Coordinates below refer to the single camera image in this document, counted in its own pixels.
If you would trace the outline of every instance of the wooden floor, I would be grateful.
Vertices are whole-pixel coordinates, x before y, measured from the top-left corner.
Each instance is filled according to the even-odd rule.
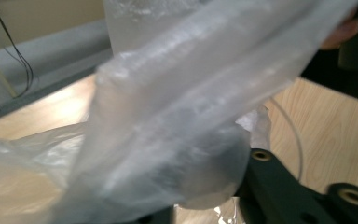
[[[84,120],[95,88],[93,79],[87,77],[1,118],[0,138],[16,139]],[[305,80],[298,80],[275,98],[301,133],[305,155],[302,184],[320,192],[331,183],[358,185],[358,101]],[[266,107],[273,124],[272,150],[297,175],[294,135],[274,105],[267,102]],[[220,213],[232,213],[232,206],[228,202]],[[217,223],[216,218],[222,216],[218,210],[207,213],[180,210],[178,221]]]

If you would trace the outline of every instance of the plastic bag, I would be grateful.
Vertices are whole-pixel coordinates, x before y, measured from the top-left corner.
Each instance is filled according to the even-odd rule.
[[[0,224],[47,223],[84,139],[84,124],[0,140]]]
[[[178,2],[191,1],[113,1],[122,6],[117,17],[140,24],[139,36],[123,33],[136,41],[98,71],[57,223],[128,221],[174,203],[204,208],[226,200],[247,159],[232,149],[241,141],[234,121],[291,84],[357,1],[215,0],[179,4],[183,14],[173,9]],[[170,12],[169,25],[143,27]],[[228,151],[241,159],[225,161]],[[211,164],[222,169],[209,175],[202,167]]]

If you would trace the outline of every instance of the plastic wrap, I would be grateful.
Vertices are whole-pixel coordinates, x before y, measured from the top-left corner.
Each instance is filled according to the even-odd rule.
[[[115,58],[98,70],[79,151],[71,142],[50,150],[60,141],[30,144],[24,155],[40,153],[24,158],[0,149],[60,190],[37,223],[125,222],[176,203],[203,209],[227,200],[250,138],[262,139],[235,121],[290,85],[356,2],[105,1],[122,33],[112,38]],[[260,131],[263,123],[248,119],[240,124]]]
[[[47,223],[83,139],[84,125],[77,124],[0,140],[0,224]]]
[[[260,106],[240,117],[236,123],[251,134],[251,148],[270,150],[271,120],[269,119],[269,111],[264,106]]]

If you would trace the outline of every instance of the finger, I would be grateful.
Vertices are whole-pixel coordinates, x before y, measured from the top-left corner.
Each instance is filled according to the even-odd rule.
[[[324,41],[322,49],[336,49],[340,44],[353,38],[358,33],[358,20],[347,21]]]
[[[356,15],[357,12],[357,7],[354,8],[347,17],[345,17],[344,22],[350,21],[351,19],[353,19],[353,17]]]

